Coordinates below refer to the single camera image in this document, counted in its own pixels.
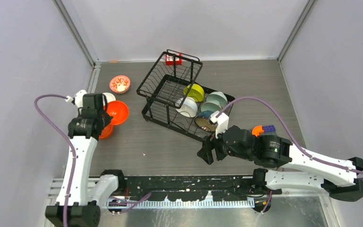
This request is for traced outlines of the yellow-green bowl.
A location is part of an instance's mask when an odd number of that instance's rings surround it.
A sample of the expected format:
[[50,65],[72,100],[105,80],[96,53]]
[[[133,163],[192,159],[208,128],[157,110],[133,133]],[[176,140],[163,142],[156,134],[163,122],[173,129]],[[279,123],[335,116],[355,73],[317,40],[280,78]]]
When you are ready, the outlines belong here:
[[201,85],[191,84],[183,89],[183,94],[193,98],[195,102],[202,102],[204,100],[205,91]]

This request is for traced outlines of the white bowl red floral pattern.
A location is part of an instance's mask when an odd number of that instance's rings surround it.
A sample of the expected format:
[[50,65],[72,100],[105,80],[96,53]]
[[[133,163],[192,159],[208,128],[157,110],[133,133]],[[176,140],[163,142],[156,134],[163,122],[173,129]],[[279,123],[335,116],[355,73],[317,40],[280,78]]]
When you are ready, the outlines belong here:
[[131,80],[125,75],[118,75],[111,79],[109,88],[116,94],[126,93],[131,85]]

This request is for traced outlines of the grey building block plate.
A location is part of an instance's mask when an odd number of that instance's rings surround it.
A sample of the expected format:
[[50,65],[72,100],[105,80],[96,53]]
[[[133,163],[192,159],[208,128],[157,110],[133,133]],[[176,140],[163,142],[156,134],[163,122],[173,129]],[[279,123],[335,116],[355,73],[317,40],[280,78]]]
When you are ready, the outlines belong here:
[[274,125],[262,125],[262,130],[264,133],[268,133],[268,132],[275,132],[276,128]]

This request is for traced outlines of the white ribbed bowl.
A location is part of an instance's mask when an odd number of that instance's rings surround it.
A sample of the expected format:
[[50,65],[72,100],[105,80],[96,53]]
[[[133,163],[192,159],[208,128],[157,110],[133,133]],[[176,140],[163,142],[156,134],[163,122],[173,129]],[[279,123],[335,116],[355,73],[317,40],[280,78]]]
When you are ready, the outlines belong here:
[[194,118],[198,113],[198,105],[191,97],[178,99],[175,106],[176,111],[185,117]]

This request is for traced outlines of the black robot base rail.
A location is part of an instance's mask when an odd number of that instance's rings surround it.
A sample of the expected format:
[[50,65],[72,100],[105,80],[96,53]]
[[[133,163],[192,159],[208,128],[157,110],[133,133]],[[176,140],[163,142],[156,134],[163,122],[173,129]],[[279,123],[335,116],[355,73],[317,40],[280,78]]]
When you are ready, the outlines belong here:
[[254,186],[250,175],[126,176],[112,195],[137,201],[148,193],[149,201],[203,201],[209,195],[214,201],[242,201],[268,195],[269,189]]

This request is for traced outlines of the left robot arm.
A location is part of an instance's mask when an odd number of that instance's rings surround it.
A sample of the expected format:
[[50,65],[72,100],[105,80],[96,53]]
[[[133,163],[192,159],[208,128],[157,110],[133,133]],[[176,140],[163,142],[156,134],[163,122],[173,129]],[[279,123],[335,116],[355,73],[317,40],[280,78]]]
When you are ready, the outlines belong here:
[[42,111],[39,114],[65,139],[69,146],[63,183],[54,205],[45,209],[45,217],[55,227],[96,227],[101,209],[109,197],[122,195],[126,180],[121,170],[105,170],[92,189],[88,188],[90,167],[99,137],[110,124],[108,99],[103,93],[79,91],[65,97],[77,107],[78,115],[62,132]]

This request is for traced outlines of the red box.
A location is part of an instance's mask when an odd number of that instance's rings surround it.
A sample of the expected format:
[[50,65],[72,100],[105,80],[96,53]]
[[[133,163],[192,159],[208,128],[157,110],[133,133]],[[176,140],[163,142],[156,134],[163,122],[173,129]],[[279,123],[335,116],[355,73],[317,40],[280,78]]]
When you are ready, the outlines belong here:
[[183,60],[181,58],[177,57],[176,55],[169,55],[169,54],[165,55],[166,66],[182,65],[182,62],[183,62]]

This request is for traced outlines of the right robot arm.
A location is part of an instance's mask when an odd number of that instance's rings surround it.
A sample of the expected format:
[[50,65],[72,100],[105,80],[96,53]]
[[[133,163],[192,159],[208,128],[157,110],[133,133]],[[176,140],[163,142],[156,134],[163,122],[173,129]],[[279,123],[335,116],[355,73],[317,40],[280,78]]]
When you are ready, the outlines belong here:
[[327,192],[339,201],[354,202],[363,197],[363,180],[357,171],[363,170],[363,160],[324,157],[329,164],[320,162],[314,152],[304,154],[301,147],[276,134],[255,135],[249,130],[232,126],[216,136],[206,136],[198,157],[207,164],[226,156],[253,162],[251,190],[265,194],[281,189],[302,189]]

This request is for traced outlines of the celadon bowl with flower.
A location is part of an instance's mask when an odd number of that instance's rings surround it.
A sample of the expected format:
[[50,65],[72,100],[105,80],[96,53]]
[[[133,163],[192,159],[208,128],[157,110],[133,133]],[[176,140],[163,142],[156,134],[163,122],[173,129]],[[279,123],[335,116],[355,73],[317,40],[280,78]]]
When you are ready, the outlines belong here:
[[204,112],[204,111],[216,112],[216,111],[221,111],[222,106],[220,105],[220,103],[218,101],[212,100],[212,101],[204,102],[201,105],[200,110],[201,110],[201,112]]

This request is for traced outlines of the dark blue glazed bowl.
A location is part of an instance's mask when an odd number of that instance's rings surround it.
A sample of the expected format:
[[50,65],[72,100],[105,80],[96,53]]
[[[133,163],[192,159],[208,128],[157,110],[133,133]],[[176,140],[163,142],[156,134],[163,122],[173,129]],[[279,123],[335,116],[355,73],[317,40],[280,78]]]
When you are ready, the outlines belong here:
[[194,119],[195,124],[206,132],[214,132],[216,126],[210,122],[210,117],[213,113],[214,112],[210,110],[200,112]]

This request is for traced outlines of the orange curved block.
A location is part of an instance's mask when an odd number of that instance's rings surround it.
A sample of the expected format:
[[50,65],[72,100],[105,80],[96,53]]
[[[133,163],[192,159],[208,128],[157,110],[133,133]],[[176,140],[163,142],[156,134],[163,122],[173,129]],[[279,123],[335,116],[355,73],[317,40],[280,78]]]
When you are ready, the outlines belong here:
[[258,125],[258,126],[255,126],[252,131],[251,131],[252,135],[258,137],[260,136],[261,134],[264,133],[264,130],[263,130],[263,127],[262,125]]

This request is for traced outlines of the mint textured bowl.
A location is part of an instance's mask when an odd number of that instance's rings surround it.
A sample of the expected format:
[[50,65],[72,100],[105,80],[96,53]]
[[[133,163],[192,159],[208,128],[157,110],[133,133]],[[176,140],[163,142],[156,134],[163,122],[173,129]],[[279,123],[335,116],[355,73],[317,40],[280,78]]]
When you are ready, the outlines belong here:
[[207,102],[209,102],[209,101],[217,101],[220,104],[221,108],[226,107],[227,104],[228,104],[227,97],[225,96],[225,94],[223,92],[220,92],[220,91],[211,92],[207,96],[206,101]]

